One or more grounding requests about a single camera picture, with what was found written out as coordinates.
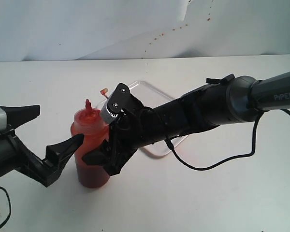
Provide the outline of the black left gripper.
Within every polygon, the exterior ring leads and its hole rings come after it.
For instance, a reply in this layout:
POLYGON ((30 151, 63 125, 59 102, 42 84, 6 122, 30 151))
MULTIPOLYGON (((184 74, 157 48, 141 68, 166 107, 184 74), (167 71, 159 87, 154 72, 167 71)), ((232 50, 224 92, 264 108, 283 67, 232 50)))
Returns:
POLYGON ((6 127, 1 130, 6 131, 0 132, 0 178, 16 170, 45 187, 56 182, 59 179, 59 167, 66 164, 83 144, 84 135, 77 134, 61 143, 48 145, 45 158, 41 159, 24 145, 14 131, 37 118, 40 105, 0 108, 7 116, 6 127))

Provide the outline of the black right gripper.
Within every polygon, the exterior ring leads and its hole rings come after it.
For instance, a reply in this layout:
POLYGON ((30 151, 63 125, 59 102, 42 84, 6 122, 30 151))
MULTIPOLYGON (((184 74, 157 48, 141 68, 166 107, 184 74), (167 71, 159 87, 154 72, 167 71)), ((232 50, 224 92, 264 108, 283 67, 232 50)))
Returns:
POLYGON ((110 176, 117 175, 139 148, 171 140, 183 129, 184 112, 177 100, 150 108, 131 95, 110 125, 108 144, 87 152, 82 161, 88 166, 103 166, 110 176))

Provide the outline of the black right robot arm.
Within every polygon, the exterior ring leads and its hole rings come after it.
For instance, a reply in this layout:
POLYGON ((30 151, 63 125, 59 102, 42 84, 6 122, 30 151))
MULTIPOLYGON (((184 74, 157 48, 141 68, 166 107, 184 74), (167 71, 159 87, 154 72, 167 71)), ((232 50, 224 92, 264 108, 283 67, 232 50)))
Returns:
POLYGON ((101 110, 109 125, 109 139, 82 159, 116 175, 141 147, 164 141, 174 151, 174 138, 225 124, 257 125, 270 110, 290 113, 290 72, 267 80, 233 74, 208 78, 204 86, 156 108, 144 106, 120 83, 101 110))

